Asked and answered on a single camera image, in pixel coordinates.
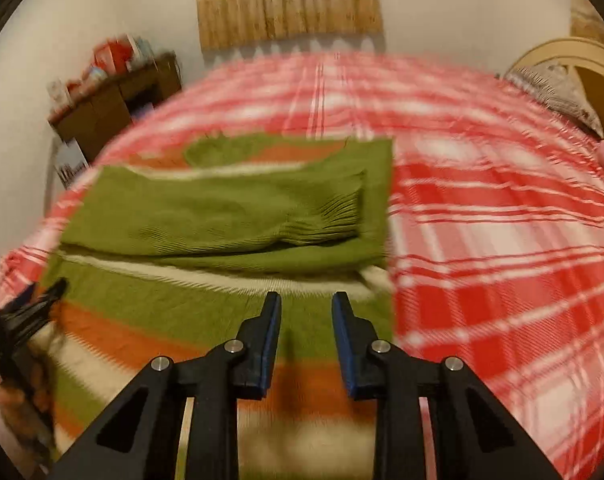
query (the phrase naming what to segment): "wooden cabinet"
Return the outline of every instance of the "wooden cabinet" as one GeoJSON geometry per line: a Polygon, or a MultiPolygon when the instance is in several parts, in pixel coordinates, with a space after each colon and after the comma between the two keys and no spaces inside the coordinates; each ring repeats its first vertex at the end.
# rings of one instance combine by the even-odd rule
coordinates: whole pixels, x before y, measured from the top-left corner
{"type": "Polygon", "coordinates": [[[106,79],[93,94],[50,121],[68,142],[76,139],[86,160],[93,162],[104,145],[131,124],[131,112],[145,104],[159,105],[181,90],[175,54],[106,79]]]}

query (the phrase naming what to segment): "metal bolt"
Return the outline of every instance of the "metal bolt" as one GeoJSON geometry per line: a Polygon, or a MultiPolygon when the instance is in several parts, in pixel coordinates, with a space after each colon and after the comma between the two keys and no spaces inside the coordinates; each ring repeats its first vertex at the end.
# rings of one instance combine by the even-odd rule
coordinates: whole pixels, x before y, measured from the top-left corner
{"type": "Polygon", "coordinates": [[[224,343],[224,350],[229,352],[229,354],[237,354],[237,352],[241,352],[244,348],[244,343],[239,339],[231,339],[224,343]]]}
{"type": "Polygon", "coordinates": [[[160,356],[156,357],[150,362],[150,368],[156,372],[161,372],[171,365],[171,360],[168,357],[160,356]]]}
{"type": "Polygon", "coordinates": [[[444,365],[452,372],[457,372],[464,368],[464,361],[459,357],[447,357],[447,360],[444,361],[444,365]]]}
{"type": "Polygon", "coordinates": [[[371,350],[377,354],[386,354],[391,349],[389,341],[378,339],[371,343],[371,350]]]}

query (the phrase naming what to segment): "patterned pillow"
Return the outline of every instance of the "patterned pillow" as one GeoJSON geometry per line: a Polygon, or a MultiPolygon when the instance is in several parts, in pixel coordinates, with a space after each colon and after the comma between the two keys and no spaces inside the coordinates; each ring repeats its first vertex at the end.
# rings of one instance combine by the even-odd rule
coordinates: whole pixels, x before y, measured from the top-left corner
{"type": "Polygon", "coordinates": [[[568,70],[557,61],[548,61],[510,71],[504,78],[524,90],[550,110],[566,115],[604,139],[602,123],[568,70]]]}

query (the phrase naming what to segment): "red and white plaid blanket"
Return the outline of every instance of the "red and white plaid blanket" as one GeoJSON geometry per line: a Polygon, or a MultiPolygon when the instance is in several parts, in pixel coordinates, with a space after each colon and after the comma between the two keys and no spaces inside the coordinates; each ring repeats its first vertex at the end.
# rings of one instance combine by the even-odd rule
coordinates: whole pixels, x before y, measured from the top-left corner
{"type": "Polygon", "coordinates": [[[489,75],[320,54],[225,66],[131,127],[0,260],[0,304],[38,280],[99,166],[203,132],[395,137],[395,342],[457,354],[567,479],[604,457],[604,170],[595,141],[489,75]]]}

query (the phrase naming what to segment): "wooden headboard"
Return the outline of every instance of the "wooden headboard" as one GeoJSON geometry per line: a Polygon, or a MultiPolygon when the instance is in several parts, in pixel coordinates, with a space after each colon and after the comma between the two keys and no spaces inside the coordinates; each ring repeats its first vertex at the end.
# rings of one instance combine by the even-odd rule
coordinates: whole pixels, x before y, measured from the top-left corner
{"type": "Polygon", "coordinates": [[[586,38],[548,41],[529,50],[511,70],[552,60],[567,67],[600,116],[604,129],[604,45],[586,38]]]}

